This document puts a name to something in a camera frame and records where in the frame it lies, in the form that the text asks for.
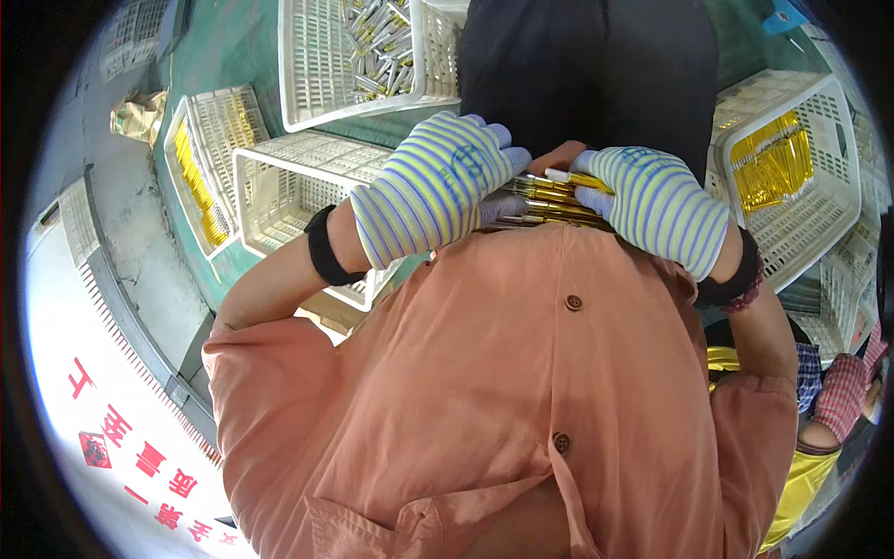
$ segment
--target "plaid shirt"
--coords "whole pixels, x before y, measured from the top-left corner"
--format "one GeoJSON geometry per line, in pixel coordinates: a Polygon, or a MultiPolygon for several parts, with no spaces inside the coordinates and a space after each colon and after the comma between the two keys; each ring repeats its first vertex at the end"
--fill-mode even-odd
{"type": "Polygon", "coordinates": [[[823,379],[813,421],[832,430],[840,443],[848,438],[866,398],[866,365],[856,355],[839,353],[823,379]]]}
{"type": "Polygon", "coordinates": [[[820,346],[796,343],[797,346],[797,412],[810,409],[816,395],[822,390],[822,365],[820,346]]]}

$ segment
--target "shirt button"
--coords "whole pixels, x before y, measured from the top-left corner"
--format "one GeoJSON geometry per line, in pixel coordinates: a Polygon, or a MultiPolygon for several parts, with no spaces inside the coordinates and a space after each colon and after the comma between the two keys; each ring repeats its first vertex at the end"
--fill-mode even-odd
{"type": "Polygon", "coordinates": [[[584,302],[580,300],[580,297],[577,295],[569,295],[565,298],[565,307],[568,308],[571,312],[578,312],[581,307],[584,306],[584,302]]]}
{"type": "Polygon", "coordinates": [[[571,448],[571,437],[564,433],[553,433],[552,443],[556,446],[556,450],[559,451],[559,454],[565,455],[571,448]]]}

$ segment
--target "work glove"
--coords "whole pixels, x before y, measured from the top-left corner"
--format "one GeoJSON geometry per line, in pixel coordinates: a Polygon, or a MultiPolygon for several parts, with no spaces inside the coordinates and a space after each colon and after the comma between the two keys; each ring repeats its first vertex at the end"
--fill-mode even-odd
{"type": "MultiPolygon", "coordinates": [[[[392,260],[456,241],[486,223],[482,200],[531,162],[531,154],[511,142],[505,126],[488,125],[477,114],[444,111],[417,124],[369,187],[350,192],[370,264],[385,269],[392,260]]],[[[486,218],[518,207],[517,199],[489,199],[486,218]]]]}
{"type": "Polygon", "coordinates": [[[577,187],[575,197],[625,241],[679,262],[697,282],[711,272],[730,209],[699,186],[679,157],[650,148],[587,150],[570,170],[602,179],[614,191],[577,187]]]}
{"type": "Polygon", "coordinates": [[[856,355],[839,353],[822,380],[813,421],[822,423],[843,443],[863,411],[872,378],[856,355]]]}

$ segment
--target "shirt pocket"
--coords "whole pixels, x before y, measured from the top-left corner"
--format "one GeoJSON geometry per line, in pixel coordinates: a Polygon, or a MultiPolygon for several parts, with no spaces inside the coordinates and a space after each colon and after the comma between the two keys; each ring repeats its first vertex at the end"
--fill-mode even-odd
{"type": "Polygon", "coordinates": [[[307,497],[306,503],[313,527],[316,559],[392,557],[397,538],[392,530],[320,497],[307,497]]]}

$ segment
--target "bundle of gold pins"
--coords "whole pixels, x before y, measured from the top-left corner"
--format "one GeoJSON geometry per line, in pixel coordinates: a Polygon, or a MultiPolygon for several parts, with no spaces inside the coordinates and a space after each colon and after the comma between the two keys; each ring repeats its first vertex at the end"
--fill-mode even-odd
{"type": "Polygon", "coordinates": [[[413,89],[413,39],[408,0],[342,0],[342,23],[354,52],[351,92],[358,103],[413,89]]]}
{"type": "Polygon", "coordinates": [[[177,161],[180,163],[183,180],[190,187],[190,194],[202,213],[202,232],[213,247],[218,247],[229,238],[230,227],[220,205],[208,189],[208,177],[195,155],[197,150],[192,137],[189,122],[184,117],[173,139],[177,148],[177,161]]]}
{"type": "Polygon", "coordinates": [[[503,190],[523,196],[527,202],[527,212],[521,216],[501,217],[497,220],[497,225],[533,227],[560,222],[613,232],[608,222],[599,214],[578,202],[574,197],[576,186],[570,182],[557,182],[533,174],[521,174],[509,181],[503,190]]]}
{"type": "Polygon", "coordinates": [[[746,214],[793,198],[814,178],[807,130],[794,111],[742,139],[730,160],[746,214]]]}

